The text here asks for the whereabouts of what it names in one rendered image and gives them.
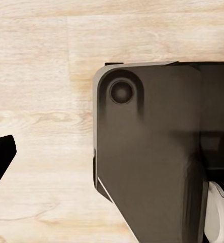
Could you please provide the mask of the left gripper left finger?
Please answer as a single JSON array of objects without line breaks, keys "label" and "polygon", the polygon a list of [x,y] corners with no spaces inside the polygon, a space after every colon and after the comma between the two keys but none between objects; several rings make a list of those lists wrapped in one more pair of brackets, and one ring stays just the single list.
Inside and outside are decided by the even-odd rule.
[{"label": "left gripper left finger", "polygon": [[12,135],[0,138],[0,180],[17,154],[16,143]]}]

